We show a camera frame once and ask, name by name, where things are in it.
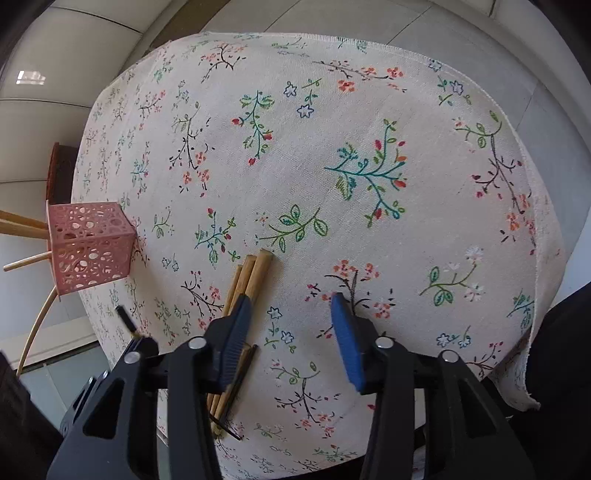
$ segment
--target wooden stick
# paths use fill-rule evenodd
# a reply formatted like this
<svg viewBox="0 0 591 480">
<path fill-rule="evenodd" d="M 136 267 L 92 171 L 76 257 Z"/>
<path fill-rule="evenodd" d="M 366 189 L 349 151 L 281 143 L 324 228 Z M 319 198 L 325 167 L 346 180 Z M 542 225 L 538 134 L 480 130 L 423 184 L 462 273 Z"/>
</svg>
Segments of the wooden stick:
<svg viewBox="0 0 591 480">
<path fill-rule="evenodd" d="M 244 364 L 244 360 L 246 359 L 249 350 L 250 347 L 248 345 L 242 347 L 242 352 L 240 353 L 240 358 L 238 359 L 238 366 L 236 367 L 236 373 L 238 373 L 242 368 L 242 365 Z M 228 397 L 230 396 L 230 392 L 232 391 L 233 386 L 234 382 L 232 381 L 232 383 L 228 385 L 226 391 L 220 395 L 219 401 L 217 402 L 216 411 L 215 413 L 213 413 L 213 416 L 216 417 L 216 419 L 218 420 L 222 416 L 222 411 L 226 406 L 226 402 L 228 401 Z"/>
<path fill-rule="evenodd" d="M 238 279 L 238 283 L 236 284 L 236 290 L 234 290 L 234 296 L 232 297 L 232 304 L 230 305 L 230 312 L 233 310 L 234 305 L 238 301 L 238 297 L 246 292 L 246 287 L 248 286 L 248 282 L 251 278 L 252 269 L 255 266 L 256 256 L 254 255 L 247 255 L 244 259 L 244 265 L 242 267 L 242 272 L 240 273 L 240 278 Z"/>
<path fill-rule="evenodd" d="M 37 315 L 37 318 L 35 319 L 35 323 L 33 323 L 33 328 L 31 329 L 31 333 L 29 333 L 29 337 L 27 338 L 27 343 L 25 344 L 25 348 L 22 350 L 21 360 L 19 361 L 18 368 L 17 368 L 17 378 L 21 376 L 22 368 L 25 365 L 25 360 L 27 359 L 27 355 L 29 354 L 29 350 L 31 349 L 31 345 L 33 344 L 33 340 L 35 339 L 35 335 L 37 334 L 37 331 L 39 330 L 39 327 L 41 326 L 41 322 L 45 318 L 45 315 L 47 315 L 47 312 L 49 311 L 49 307 L 51 307 L 51 304 L 56 299 L 56 297 L 57 297 L 57 287 L 54 286 L 53 289 L 51 290 L 49 296 L 47 297 L 47 300 L 43 304 L 43 307 L 41 307 L 41 311 L 39 312 L 39 315 Z"/>
<path fill-rule="evenodd" d="M 234 295 L 232 296 L 232 302 L 230 304 L 230 309 L 228 313 L 232 311 L 234 305 L 238 301 L 238 297 L 246 292 L 246 287 L 248 285 L 248 281 L 251 277 L 252 269 L 254 268 L 256 263 L 256 256 L 254 255 L 247 255 L 244 259 L 244 265 L 242 266 L 242 271 L 240 272 L 240 276 L 238 277 L 238 282 L 236 283 L 236 288 L 234 289 Z M 220 395 L 215 395 L 212 400 L 212 405 L 209 410 L 209 413 L 215 416 L 217 411 L 217 405 L 220 401 Z"/>
<path fill-rule="evenodd" d="M 230 288 L 228 289 L 228 293 L 226 294 L 226 301 L 223 304 L 222 317 L 225 317 L 226 315 L 228 315 L 228 312 L 230 311 L 230 305 L 232 304 L 232 299 L 234 298 L 234 291 L 236 290 L 236 285 L 238 283 L 238 279 L 240 278 L 241 271 L 242 271 L 242 265 L 238 265 L 236 267 L 236 272 L 234 273 L 234 278 L 232 279 L 232 283 L 230 284 Z M 213 397 L 215 397 L 215 395 L 213 393 L 207 394 L 207 409 L 208 410 L 211 410 L 211 408 L 212 408 Z"/>
<path fill-rule="evenodd" d="M 49 230 L 41 230 L 32 226 L 19 225 L 17 223 L 0 222 L 0 233 L 6 235 L 26 236 L 29 238 L 49 238 Z"/>
<path fill-rule="evenodd" d="M 51 258 L 51 250 L 49 252 L 45 252 L 43 254 L 33 255 L 32 257 L 23 258 L 18 262 L 9 263 L 8 265 L 4 265 L 4 271 L 10 272 L 18 267 L 24 267 L 25 265 L 31 265 L 35 262 L 40 262 L 41 260 L 49 260 Z"/>
<path fill-rule="evenodd" d="M 259 254 L 256 257 L 256 263 L 252 269 L 252 274 L 250 280 L 248 280 L 248 285 L 245 291 L 246 295 L 251 299 L 251 303 L 253 305 L 255 304 L 259 293 L 261 292 L 262 284 L 265 280 L 265 276 L 267 275 L 267 271 L 271 266 L 272 260 L 273 254 L 269 252 L 269 250 L 261 248 L 261 251 L 259 251 Z"/>
<path fill-rule="evenodd" d="M 4 210 L 0 210 L 0 219 L 12 223 L 18 223 L 19 225 L 27 225 L 35 228 L 40 228 L 41 230 L 49 230 L 49 226 L 45 222 L 35 220 L 34 218 L 23 217 L 21 215 L 16 215 L 14 213 L 5 212 Z"/>
</svg>

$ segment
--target green leaf print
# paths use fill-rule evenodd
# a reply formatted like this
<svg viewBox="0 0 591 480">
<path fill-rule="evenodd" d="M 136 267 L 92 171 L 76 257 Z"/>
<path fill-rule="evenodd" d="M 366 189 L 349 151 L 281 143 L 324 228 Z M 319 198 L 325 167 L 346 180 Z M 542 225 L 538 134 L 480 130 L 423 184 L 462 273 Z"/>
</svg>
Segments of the green leaf print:
<svg viewBox="0 0 591 480">
<path fill-rule="evenodd" d="M 320 207 L 318 207 L 306 222 L 301 222 L 301 209 L 299 205 L 294 204 L 290 208 L 289 215 L 281 215 L 279 217 L 279 222 L 285 226 L 292 226 L 291 230 L 281 230 L 280 228 L 276 228 L 272 225 L 269 225 L 269 228 L 276 232 L 276 235 L 272 236 L 264 236 L 260 237 L 259 240 L 272 240 L 271 246 L 275 245 L 275 242 L 279 243 L 279 249 L 285 253 L 286 243 L 285 238 L 290 236 L 294 233 L 294 239 L 296 242 L 301 242 L 304 237 L 306 236 L 306 227 L 312 223 L 314 231 L 320 237 L 325 237 L 328 234 L 329 227 L 324 220 L 321 220 L 317 217 L 318 212 L 320 211 Z"/>
</svg>

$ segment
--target teal branch print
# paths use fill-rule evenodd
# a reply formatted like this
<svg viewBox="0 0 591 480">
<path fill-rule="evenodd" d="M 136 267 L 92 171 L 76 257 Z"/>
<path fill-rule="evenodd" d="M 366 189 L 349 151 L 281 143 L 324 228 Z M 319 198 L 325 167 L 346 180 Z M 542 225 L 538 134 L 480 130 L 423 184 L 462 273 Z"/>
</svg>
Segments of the teal branch print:
<svg viewBox="0 0 591 480">
<path fill-rule="evenodd" d="M 271 98 L 271 95 L 263 95 L 260 90 L 256 92 L 254 97 L 244 94 L 240 99 L 240 104 L 242 108 L 250 107 L 250 111 L 244 112 L 244 117 L 239 116 L 232 119 L 234 125 L 242 127 L 248 122 L 254 130 L 252 135 L 248 135 L 242 142 L 245 150 L 252 148 L 256 142 L 256 154 L 248 160 L 248 164 L 251 166 L 255 164 L 256 160 L 260 160 L 261 154 L 266 153 L 267 148 L 269 148 L 269 145 L 265 142 L 273 140 L 273 130 L 265 129 L 265 125 L 260 120 L 260 113 L 262 110 L 269 110 L 274 103 L 275 100 Z"/>
<path fill-rule="evenodd" d="M 156 308 L 158 309 L 158 311 L 154 312 L 154 315 L 158 320 L 162 322 L 162 331 L 168 339 L 168 345 L 172 346 L 172 344 L 174 343 L 174 339 L 177 336 L 177 334 L 172 330 L 169 324 L 169 320 L 172 314 L 170 313 L 170 310 L 162 300 L 156 298 L 154 299 L 154 301 L 156 302 Z"/>
<path fill-rule="evenodd" d="M 470 330 L 471 326 L 472 325 L 468 325 L 468 328 L 464 331 L 463 335 L 442 333 L 436 339 L 437 346 L 440 346 L 441 348 L 445 348 L 447 345 L 449 345 L 451 343 L 455 343 L 456 340 L 459 339 L 457 341 L 457 345 L 460 348 L 466 348 L 468 345 L 470 345 L 472 343 L 472 337 L 470 335 L 468 335 L 468 330 Z"/>
<path fill-rule="evenodd" d="M 527 327 L 531 325 L 531 319 L 534 313 L 534 301 L 531 299 L 531 296 L 525 296 L 523 293 L 523 289 L 519 292 L 519 295 L 513 297 L 513 310 L 509 312 L 507 318 L 511 317 L 515 312 L 518 312 L 520 315 L 523 315 L 521 320 L 521 331 L 525 332 Z"/>
<path fill-rule="evenodd" d="M 148 177 L 148 165 L 150 163 L 150 142 L 146 142 L 144 153 L 142 153 L 141 160 L 136 159 L 134 161 L 134 169 L 131 172 L 131 184 L 138 187 L 138 198 L 146 191 L 148 185 L 145 179 Z"/>
<path fill-rule="evenodd" d="M 158 215 L 155 214 L 154 215 L 154 226 L 152 227 L 152 231 L 154 231 L 154 229 L 156 230 L 156 238 L 160 238 L 164 236 L 164 230 L 166 230 L 166 233 L 168 233 L 169 235 L 172 235 L 174 233 L 174 227 L 171 223 L 168 223 L 168 220 L 170 219 L 170 207 L 166 207 L 166 218 L 164 218 L 164 215 L 162 215 L 162 217 L 160 218 L 160 220 L 158 220 Z"/>
<path fill-rule="evenodd" d="M 400 192 L 401 189 L 406 188 L 406 178 L 402 172 L 398 171 L 406 164 L 406 156 L 401 155 L 399 147 L 405 145 L 406 142 L 401 141 L 394 145 L 396 149 L 393 161 L 387 162 L 389 144 L 396 144 L 397 139 L 391 135 L 395 132 L 394 125 L 396 121 L 384 119 L 384 137 L 383 140 L 375 140 L 375 155 L 372 160 L 364 158 L 359 159 L 359 153 L 350 143 L 346 143 L 344 147 L 337 150 L 341 162 L 336 167 L 324 167 L 325 170 L 335 171 L 339 173 L 335 187 L 343 196 L 343 200 L 350 200 L 353 196 L 353 191 L 358 185 L 358 181 L 367 181 L 367 191 L 372 192 L 376 196 L 375 206 L 370 214 L 364 215 L 368 220 L 367 227 L 370 228 L 375 220 L 379 220 L 382 214 L 385 216 L 392 216 L 398 220 L 400 214 L 406 210 L 398 204 L 395 200 L 391 204 L 384 198 L 387 192 L 386 188 L 393 189 Z"/>
<path fill-rule="evenodd" d="M 261 432 L 263 437 L 268 437 L 270 439 L 277 439 L 282 442 L 287 440 L 285 437 L 280 435 L 280 433 L 283 432 L 283 427 L 281 425 L 275 425 L 274 427 L 263 427 L 260 423 L 257 423 L 255 431 Z"/>
<path fill-rule="evenodd" d="M 340 451 L 340 447 L 337 447 L 336 445 L 331 445 L 330 447 L 333 449 L 332 452 L 325 452 L 321 448 L 315 448 L 314 455 L 322 455 L 326 460 L 328 460 L 331 463 L 336 463 L 337 460 L 339 462 L 351 460 L 357 455 L 357 452 L 342 452 Z"/>
<path fill-rule="evenodd" d="M 453 102 L 450 100 L 450 98 L 453 97 L 453 95 L 462 97 L 468 105 L 472 104 L 472 101 L 470 100 L 470 95 L 463 95 L 464 86 L 460 82 L 458 82 L 457 80 L 446 80 L 444 78 L 441 78 L 441 75 L 437 75 L 437 78 L 439 79 L 439 83 L 437 84 L 437 86 L 443 89 L 443 94 L 439 95 L 440 106 L 443 102 L 446 102 L 449 106 L 453 106 Z"/>
<path fill-rule="evenodd" d="M 329 232 L 329 227 L 324 220 L 320 220 L 317 215 L 320 211 L 320 207 L 316 209 L 314 215 L 312 215 L 307 221 L 304 223 L 301 222 L 301 212 L 300 207 L 296 204 L 293 205 L 289 211 L 289 213 L 285 215 L 281 215 L 279 217 L 279 221 L 287 226 L 291 227 L 289 230 L 281 230 L 276 228 L 272 225 L 269 225 L 269 228 L 276 232 L 276 235 L 271 236 L 264 236 L 264 237 L 257 237 L 259 240 L 273 240 L 271 242 L 271 246 L 275 245 L 276 242 L 279 243 L 279 249 L 285 253 L 285 237 L 290 236 L 292 233 L 295 234 L 295 241 L 301 242 L 304 237 L 306 236 L 306 227 L 312 223 L 314 227 L 314 231 L 320 236 L 326 236 Z"/>
<path fill-rule="evenodd" d="M 154 79 L 156 83 L 160 83 L 160 80 L 164 77 L 165 73 L 170 73 L 173 71 L 173 68 L 170 66 L 171 62 L 173 61 L 174 54 L 170 57 L 166 56 L 166 50 L 164 50 L 164 57 L 162 58 L 162 65 L 158 70 L 154 72 Z"/>
<path fill-rule="evenodd" d="M 234 222 L 234 217 L 232 217 L 227 220 L 226 228 L 222 229 L 221 225 L 216 225 L 215 210 L 208 208 L 207 216 L 213 220 L 213 223 L 210 225 L 212 230 L 201 230 L 201 225 L 197 226 L 197 232 L 195 232 L 197 245 L 195 245 L 195 248 L 198 248 L 199 245 L 207 245 L 207 248 L 209 248 L 209 262 L 213 268 L 216 268 L 217 261 L 219 260 L 219 254 L 217 253 L 216 247 L 220 245 L 222 253 L 226 252 L 226 242 L 232 239 L 229 231 L 236 226 L 236 223 Z M 240 255 L 236 253 L 236 250 L 228 251 L 228 254 L 230 255 L 232 262 L 240 259 Z"/>
<path fill-rule="evenodd" d="M 458 275 L 458 270 L 460 268 L 460 264 L 449 263 L 447 268 L 443 270 L 443 272 L 453 272 L 453 276 L 451 279 L 447 281 L 443 281 L 441 279 L 441 270 L 438 266 L 435 266 L 429 272 L 429 285 L 425 288 L 419 296 L 423 295 L 424 293 L 428 292 L 432 288 L 435 288 L 435 294 L 433 295 L 433 304 L 436 307 L 443 305 L 445 302 L 453 303 L 454 295 L 451 291 L 451 288 L 456 286 L 461 286 L 466 289 L 464 293 L 464 298 L 469 302 L 478 301 L 480 297 L 484 293 L 484 288 L 477 284 L 473 283 L 472 285 L 468 285 L 466 282 L 470 278 L 470 276 L 474 273 L 474 270 L 479 265 L 480 260 L 482 259 L 482 248 L 480 247 L 470 247 L 466 250 L 466 259 L 471 262 L 471 268 L 465 275 Z"/>
<path fill-rule="evenodd" d="M 476 142 L 479 148 L 486 147 L 486 139 L 488 139 L 491 145 L 492 158 L 489 158 L 488 161 L 492 166 L 492 170 L 488 171 L 489 178 L 483 179 L 481 175 L 472 175 L 472 179 L 474 179 L 476 184 L 482 186 L 482 192 L 484 192 L 484 194 L 488 193 L 488 189 L 491 185 L 494 188 L 499 189 L 500 187 L 497 185 L 497 182 L 504 184 L 506 188 L 509 190 L 509 194 L 511 195 L 512 208 L 515 208 L 520 214 L 523 215 L 525 213 L 525 208 L 522 209 L 519 206 L 519 201 L 517 199 L 517 195 L 515 194 L 513 182 L 510 181 L 510 179 L 507 176 L 513 173 L 513 169 L 516 166 L 522 166 L 522 162 L 521 160 L 519 160 L 516 163 L 515 159 L 513 159 L 510 163 L 507 163 L 502 155 L 499 159 L 496 153 L 495 135 L 501 130 L 503 122 L 502 120 L 499 120 L 497 114 L 492 110 L 489 111 L 489 114 L 492 120 L 498 124 L 496 130 L 494 131 L 493 129 L 487 131 L 486 127 L 481 123 L 477 123 L 474 129 L 466 123 L 464 123 L 461 119 L 456 119 L 456 130 L 466 132 L 465 140 L 468 140 L 470 135 L 474 135 L 477 139 Z M 482 192 L 478 192 L 476 196 L 481 197 L 483 195 Z"/>
</svg>

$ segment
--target red flower print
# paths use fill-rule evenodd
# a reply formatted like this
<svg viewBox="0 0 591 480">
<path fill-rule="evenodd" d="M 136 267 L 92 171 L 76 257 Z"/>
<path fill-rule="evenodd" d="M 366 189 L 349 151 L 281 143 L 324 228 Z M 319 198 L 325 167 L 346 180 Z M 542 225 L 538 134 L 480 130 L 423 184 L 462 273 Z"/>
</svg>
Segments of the red flower print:
<svg viewBox="0 0 591 480">
<path fill-rule="evenodd" d="M 517 222 L 517 215 L 513 212 L 507 213 L 507 220 L 509 220 L 509 229 L 514 232 L 519 229 L 519 222 Z"/>
<path fill-rule="evenodd" d="M 386 71 L 388 72 L 388 76 L 391 79 L 403 76 L 402 70 L 400 70 L 398 67 L 394 67 L 393 69 L 387 69 Z"/>
<path fill-rule="evenodd" d="M 355 91 L 355 82 L 346 82 L 344 80 L 339 80 L 337 82 L 338 89 L 341 92 L 354 92 Z"/>
</svg>

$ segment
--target white tablecloth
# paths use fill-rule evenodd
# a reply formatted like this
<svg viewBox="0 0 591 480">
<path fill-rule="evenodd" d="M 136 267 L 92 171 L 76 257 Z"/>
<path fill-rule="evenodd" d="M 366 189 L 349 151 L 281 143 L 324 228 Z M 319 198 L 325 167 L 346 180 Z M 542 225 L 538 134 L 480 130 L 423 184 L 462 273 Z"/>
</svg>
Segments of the white tablecloth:
<svg viewBox="0 0 591 480">
<path fill-rule="evenodd" d="M 220 314 L 246 254 L 277 256 L 230 423 L 245 438 L 216 441 L 227 476 L 364 453 L 374 398 L 346 378 L 334 291 L 409 350 L 455 350 L 535 405 L 525 361 L 564 268 L 558 223 L 498 105 L 435 59 L 310 35 L 169 43 L 92 109 L 73 201 L 103 200 L 138 232 L 130 276 L 80 292 L 111 364 L 129 341 L 116 305 L 168 351 Z"/>
</svg>

